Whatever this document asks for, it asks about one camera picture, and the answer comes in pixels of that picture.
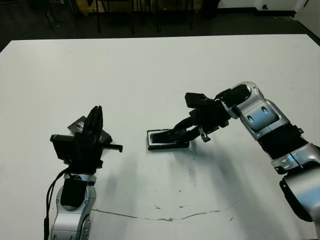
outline black cable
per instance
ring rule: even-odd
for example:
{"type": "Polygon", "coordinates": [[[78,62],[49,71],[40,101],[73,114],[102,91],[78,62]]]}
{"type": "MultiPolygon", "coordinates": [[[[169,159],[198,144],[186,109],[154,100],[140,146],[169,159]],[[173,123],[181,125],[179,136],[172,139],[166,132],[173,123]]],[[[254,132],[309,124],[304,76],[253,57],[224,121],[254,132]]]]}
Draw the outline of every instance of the black cable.
{"type": "Polygon", "coordinates": [[[46,215],[44,218],[44,223],[43,223],[43,227],[44,227],[44,240],[48,240],[49,235],[50,235],[50,227],[49,227],[49,210],[50,210],[50,203],[51,203],[51,199],[52,199],[52,194],[54,192],[54,188],[56,185],[56,182],[59,178],[61,178],[65,173],[67,173],[69,170],[69,168],[67,167],[66,169],[64,169],[63,171],[61,171],[55,178],[55,180],[51,183],[51,185],[49,186],[48,192],[46,193],[46,215]]]}

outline wall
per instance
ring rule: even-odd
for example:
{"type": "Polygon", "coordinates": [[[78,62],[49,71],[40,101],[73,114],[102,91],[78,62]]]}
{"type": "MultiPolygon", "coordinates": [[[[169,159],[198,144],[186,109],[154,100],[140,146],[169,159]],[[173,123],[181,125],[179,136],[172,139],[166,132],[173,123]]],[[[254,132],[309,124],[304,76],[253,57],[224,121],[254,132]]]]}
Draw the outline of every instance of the wall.
{"type": "Polygon", "coordinates": [[[256,0],[221,0],[219,8],[250,8],[255,6],[256,0]]]}
{"type": "MultiPolygon", "coordinates": [[[[152,11],[155,11],[156,0],[152,1],[152,11]]],[[[203,0],[194,0],[194,9],[199,10],[201,8],[203,0]]],[[[299,9],[306,0],[221,0],[219,3],[219,8],[257,8],[262,10],[262,6],[266,4],[268,10],[295,10],[298,12],[299,9]]],[[[93,1],[91,7],[88,7],[87,0],[76,0],[77,5],[82,13],[94,13],[96,11],[96,4],[93,1]]],[[[178,8],[176,5],[176,0],[158,0],[159,10],[162,11],[166,8],[168,11],[184,10],[187,0],[178,0],[178,8]]],[[[101,2],[98,3],[99,12],[103,12],[101,2]]],[[[143,9],[145,8],[145,0],[142,0],[143,9]]],[[[131,4],[128,2],[110,2],[111,11],[130,11],[131,4]]]]}
{"type": "Polygon", "coordinates": [[[257,0],[255,7],[262,10],[263,5],[267,5],[271,11],[291,11],[294,10],[299,0],[257,0]]]}

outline background furniture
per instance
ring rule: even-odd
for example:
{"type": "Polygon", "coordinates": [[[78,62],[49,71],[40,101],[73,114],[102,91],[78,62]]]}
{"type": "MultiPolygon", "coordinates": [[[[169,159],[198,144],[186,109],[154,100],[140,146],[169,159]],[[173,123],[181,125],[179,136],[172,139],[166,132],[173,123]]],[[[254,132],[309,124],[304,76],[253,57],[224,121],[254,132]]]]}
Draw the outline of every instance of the background furniture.
{"type": "MultiPolygon", "coordinates": [[[[100,33],[100,20],[99,20],[99,7],[98,7],[98,1],[100,1],[102,3],[102,7],[104,12],[110,12],[110,4],[109,2],[131,2],[131,32],[132,34],[134,34],[134,13],[135,13],[135,0],[95,0],[95,7],[96,7],[96,17],[97,17],[97,23],[98,23],[98,32],[100,33]]],[[[140,1],[140,11],[142,12],[142,2],[140,1]]],[[[136,9],[138,11],[139,7],[138,7],[138,0],[136,0],[136,9]]]]}
{"type": "MultiPolygon", "coordinates": [[[[55,15],[54,15],[54,12],[52,10],[52,7],[50,5],[49,0],[39,0],[39,1],[41,2],[42,11],[45,15],[45,18],[48,22],[49,27],[51,29],[53,29],[53,26],[52,26],[50,19],[49,19],[49,15],[51,14],[53,20],[56,20],[56,18],[55,18],[55,15]]],[[[22,6],[25,4],[28,4],[28,0],[0,0],[0,8],[7,8],[8,11],[10,11],[9,8],[18,7],[18,6],[22,6]]]]}
{"type": "Polygon", "coordinates": [[[320,145],[319,66],[307,35],[12,41],[0,53],[2,238],[42,239],[46,192],[65,167],[50,136],[100,104],[124,148],[103,154],[90,240],[315,239],[239,120],[189,149],[149,152],[146,134],[189,115],[186,92],[252,81],[320,145]]]}

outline silver robot arm segment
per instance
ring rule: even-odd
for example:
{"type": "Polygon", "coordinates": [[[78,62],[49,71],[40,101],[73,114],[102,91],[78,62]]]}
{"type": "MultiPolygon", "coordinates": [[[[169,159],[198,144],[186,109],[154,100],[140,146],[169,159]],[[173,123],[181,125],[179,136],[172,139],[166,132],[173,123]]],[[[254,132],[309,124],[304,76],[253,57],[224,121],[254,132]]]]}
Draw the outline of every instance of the silver robot arm segment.
{"type": "Polygon", "coordinates": [[[87,240],[90,233],[90,212],[96,201],[94,175],[65,174],[64,179],[74,178],[86,183],[85,196],[79,207],[62,205],[61,187],[56,196],[56,217],[51,226],[51,240],[87,240]]]}
{"type": "Polygon", "coordinates": [[[295,214],[314,222],[320,239],[320,148],[304,140],[302,129],[293,126],[270,100],[265,99],[257,85],[242,82],[249,96],[225,110],[241,122],[272,158],[279,174],[285,174],[280,187],[295,214]]]}

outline chair leg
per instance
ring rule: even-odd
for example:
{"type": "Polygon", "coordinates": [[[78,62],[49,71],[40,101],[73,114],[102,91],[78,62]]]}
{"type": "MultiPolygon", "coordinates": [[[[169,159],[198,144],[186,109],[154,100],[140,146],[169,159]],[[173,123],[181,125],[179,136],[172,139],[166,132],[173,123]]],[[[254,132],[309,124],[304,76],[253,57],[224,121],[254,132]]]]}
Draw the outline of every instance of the chair leg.
{"type": "Polygon", "coordinates": [[[155,15],[156,15],[156,32],[159,33],[159,12],[158,12],[158,0],[155,0],[155,15]]]}
{"type": "Polygon", "coordinates": [[[105,4],[104,4],[104,1],[101,1],[101,3],[102,3],[103,11],[106,13],[107,10],[106,10],[106,6],[105,6],[105,4]]]}
{"type": "Polygon", "coordinates": [[[49,19],[49,17],[48,17],[44,0],[40,0],[40,2],[42,3],[43,13],[44,13],[44,15],[45,15],[45,18],[46,18],[48,24],[49,24],[49,27],[50,27],[51,30],[53,30],[54,28],[52,27],[52,24],[51,24],[50,19],[49,19]]]}
{"type": "Polygon", "coordinates": [[[109,0],[106,0],[106,6],[108,8],[108,13],[110,13],[110,5],[109,5],[109,0]]]}
{"type": "Polygon", "coordinates": [[[131,7],[132,7],[132,10],[131,10],[131,33],[132,33],[132,35],[135,33],[135,29],[134,29],[134,25],[135,25],[135,1],[134,0],[131,0],[131,2],[132,2],[132,5],[131,5],[131,7]]]}
{"type": "Polygon", "coordinates": [[[71,14],[72,14],[72,16],[73,16],[74,24],[75,24],[75,26],[77,27],[77,26],[78,26],[78,23],[77,23],[77,18],[76,18],[76,13],[75,13],[75,7],[74,7],[74,4],[73,4],[72,0],[68,0],[68,5],[69,5],[69,7],[70,7],[71,14]]]}
{"type": "Polygon", "coordinates": [[[99,21],[98,0],[95,0],[95,8],[96,8],[96,19],[97,19],[97,23],[98,23],[98,32],[100,33],[100,21],[99,21]]]}
{"type": "Polygon", "coordinates": [[[185,2],[185,8],[184,8],[185,11],[186,11],[187,8],[188,8],[188,3],[189,3],[189,0],[186,0],[186,2],[185,2]]]}
{"type": "Polygon", "coordinates": [[[190,29],[192,30],[194,27],[194,0],[191,0],[191,23],[190,29]]]}
{"type": "Polygon", "coordinates": [[[52,11],[51,4],[50,4],[49,0],[46,0],[46,2],[47,2],[48,5],[49,5],[49,10],[50,10],[50,12],[51,12],[51,15],[52,15],[53,20],[56,20],[56,17],[55,17],[55,15],[54,15],[54,11],[52,11]]]}

